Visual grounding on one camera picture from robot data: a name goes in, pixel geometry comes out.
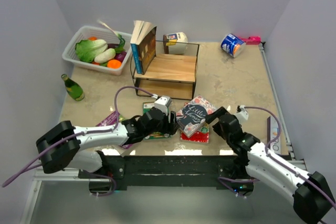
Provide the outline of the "Little Women book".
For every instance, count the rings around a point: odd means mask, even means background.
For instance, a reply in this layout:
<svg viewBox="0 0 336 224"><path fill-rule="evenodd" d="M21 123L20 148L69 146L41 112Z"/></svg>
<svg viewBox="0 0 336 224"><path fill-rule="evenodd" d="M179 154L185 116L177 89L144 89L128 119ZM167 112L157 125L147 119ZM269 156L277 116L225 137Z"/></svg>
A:
<svg viewBox="0 0 336 224"><path fill-rule="evenodd" d="M176 113L176 121L181 131L187 137L191 137L205 124L206 116L216 110L217 107L215 105L203 96L197 95Z"/></svg>

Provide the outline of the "red patterned book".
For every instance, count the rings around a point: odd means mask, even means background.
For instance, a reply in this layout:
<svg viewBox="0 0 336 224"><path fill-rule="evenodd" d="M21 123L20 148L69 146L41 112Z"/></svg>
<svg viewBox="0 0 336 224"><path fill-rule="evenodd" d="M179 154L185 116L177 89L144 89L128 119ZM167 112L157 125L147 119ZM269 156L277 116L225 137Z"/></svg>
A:
<svg viewBox="0 0 336 224"><path fill-rule="evenodd" d="M194 143L208 143L209 142L209 125L203 125L192 136L187 137L183 132L181 133L181 140Z"/></svg>

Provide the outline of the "dark Edward Tulane book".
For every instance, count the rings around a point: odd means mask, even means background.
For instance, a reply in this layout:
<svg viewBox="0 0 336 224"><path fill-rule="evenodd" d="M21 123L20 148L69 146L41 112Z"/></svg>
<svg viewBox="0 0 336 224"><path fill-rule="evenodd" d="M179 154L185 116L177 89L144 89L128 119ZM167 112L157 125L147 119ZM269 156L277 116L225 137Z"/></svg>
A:
<svg viewBox="0 0 336 224"><path fill-rule="evenodd" d="M156 56L156 27L153 27L139 45L142 71L145 74L151 61Z"/></svg>

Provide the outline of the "blue 26-storey treehouse book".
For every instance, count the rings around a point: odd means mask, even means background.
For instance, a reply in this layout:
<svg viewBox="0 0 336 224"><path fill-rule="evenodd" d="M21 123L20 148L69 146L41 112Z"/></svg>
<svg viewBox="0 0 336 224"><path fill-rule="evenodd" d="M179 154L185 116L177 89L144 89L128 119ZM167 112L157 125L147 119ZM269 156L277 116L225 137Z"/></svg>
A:
<svg viewBox="0 0 336 224"><path fill-rule="evenodd" d="M137 43L137 40L138 40L139 35L142 31L144 23L145 23L145 21L141 21L141 20L135 20L134 21L134 29L133 29L132 37L131 37L131 40L130 40L130 45L131 45L131 49L132 49L132 53L133 53L133 59L134 59L134 63L135 63L135 69L136 69L136 72L138 74L142 74L143 69L142 69L142 63L141 63L141 60L140 60L139 45Z"/></svg>

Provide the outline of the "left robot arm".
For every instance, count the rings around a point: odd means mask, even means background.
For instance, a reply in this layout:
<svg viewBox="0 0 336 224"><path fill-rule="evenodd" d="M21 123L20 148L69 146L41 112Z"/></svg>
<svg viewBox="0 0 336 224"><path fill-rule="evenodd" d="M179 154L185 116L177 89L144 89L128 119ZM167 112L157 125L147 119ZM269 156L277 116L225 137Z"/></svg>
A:
<svg viewBox="0 0 336 224"><path fill-rule="evenodd" d="M157 108L109 126L79 127L62 121L40 137L36 147L46 174L72 167L103 178L108 174L109 165L101 154L89 152L90 148L132 145L154 132L174 135L178 126L174 111L165 114Z"/></svg>

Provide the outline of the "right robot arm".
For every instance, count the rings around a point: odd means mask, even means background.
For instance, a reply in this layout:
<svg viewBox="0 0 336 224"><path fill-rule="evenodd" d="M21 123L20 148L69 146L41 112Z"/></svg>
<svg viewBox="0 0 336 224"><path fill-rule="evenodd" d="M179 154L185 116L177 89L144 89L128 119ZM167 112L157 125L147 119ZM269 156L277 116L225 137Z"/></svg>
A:
<svg viewBox="0 0 336 224"><path fill-rule="evenodd" d="M310 173L274 153L252 134L242 130L241 123L247 121L247 107L241 105L236 114L224 107L206 116L206 123L213 121L214 132L222 137L237 155L234 173L240 183L258 180L276 191L292 204L297 216L305 223L319 223L331 208L335 198L326 178L319 172Z"/></svg>

